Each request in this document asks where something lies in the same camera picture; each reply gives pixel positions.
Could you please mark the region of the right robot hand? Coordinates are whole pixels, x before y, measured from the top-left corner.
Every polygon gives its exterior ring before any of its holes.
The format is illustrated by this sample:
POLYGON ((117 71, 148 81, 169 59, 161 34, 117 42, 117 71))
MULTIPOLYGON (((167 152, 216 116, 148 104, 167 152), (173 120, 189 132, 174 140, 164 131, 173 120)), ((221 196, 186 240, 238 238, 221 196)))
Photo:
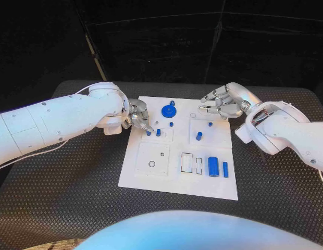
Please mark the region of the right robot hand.
POLYGON ((223 118, 238 118, 242 114, 248 115, 262 104, 255 94, 235 82, 216 88, 205 95, 200 102, 200 113, 216 114, 223 118))

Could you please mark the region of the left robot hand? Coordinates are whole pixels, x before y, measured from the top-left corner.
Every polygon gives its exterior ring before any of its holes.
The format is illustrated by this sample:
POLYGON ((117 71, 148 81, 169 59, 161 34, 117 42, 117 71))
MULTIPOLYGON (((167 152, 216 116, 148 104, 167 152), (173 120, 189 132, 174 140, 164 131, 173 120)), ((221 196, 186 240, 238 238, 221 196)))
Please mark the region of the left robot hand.
POLYGON ((154 131, 148 124, 147 105, 140 99, 128 99, 128 115, 121 126, 125 129, 134 126, 150 133, 154 131))

